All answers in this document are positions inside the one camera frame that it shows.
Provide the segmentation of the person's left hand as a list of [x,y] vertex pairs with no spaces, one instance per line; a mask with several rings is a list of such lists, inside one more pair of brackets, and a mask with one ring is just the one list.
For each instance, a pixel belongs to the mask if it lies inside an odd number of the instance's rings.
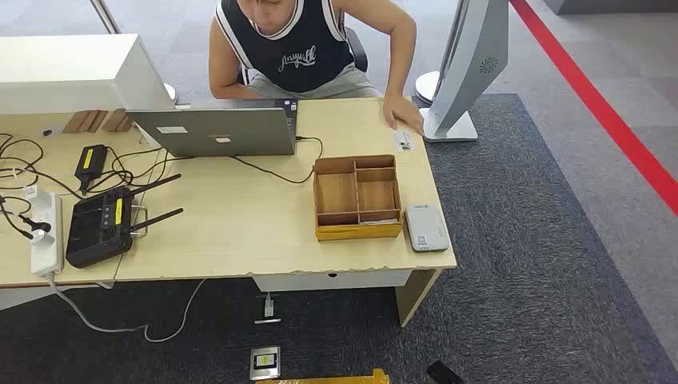
[[383,102],[383,114],[389,127],[393,130],[398,128],[397,122],[404,122],[409,128],[424,135],[424,118],[418,107],[400,94],[385,94]]

